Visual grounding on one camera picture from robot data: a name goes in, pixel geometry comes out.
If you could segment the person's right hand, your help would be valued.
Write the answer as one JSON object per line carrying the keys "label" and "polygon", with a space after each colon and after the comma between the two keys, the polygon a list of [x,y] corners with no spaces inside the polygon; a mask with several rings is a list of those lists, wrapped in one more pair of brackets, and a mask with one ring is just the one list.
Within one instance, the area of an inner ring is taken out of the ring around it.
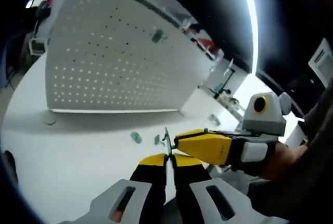
{"label": "person's right hand", "polygon": [[284,143],[278,142],[274,154],[268,159],[263,168],[257,171],[254,168],[249,168],[245,169],[244,172],[247,175],[257,176],[265,180],[275,180],[290,170],[307,149],[307,144],[291,150]]}

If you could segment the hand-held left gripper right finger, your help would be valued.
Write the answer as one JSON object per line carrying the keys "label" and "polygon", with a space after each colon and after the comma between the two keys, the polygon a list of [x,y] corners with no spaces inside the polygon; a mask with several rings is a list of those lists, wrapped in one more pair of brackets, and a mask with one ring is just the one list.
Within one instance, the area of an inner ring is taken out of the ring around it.
{"label": "hand-held left gripper right finger", "polygon": [[254,210],[246,195],[221,178],[211,178],[194,157],[174,154],[173,167],[183,223],[288,223]]}

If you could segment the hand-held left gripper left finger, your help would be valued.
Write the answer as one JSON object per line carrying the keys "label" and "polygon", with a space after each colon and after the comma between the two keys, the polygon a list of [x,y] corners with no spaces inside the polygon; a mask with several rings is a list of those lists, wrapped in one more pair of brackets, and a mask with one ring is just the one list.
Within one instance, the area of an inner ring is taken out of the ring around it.
{"label": "hand-held left gripper left finger", "polygon": [[89,211],[63,223],[160,223],[166,200],[166,154],[146,157],[130,179],[121,179],[94,198]]}

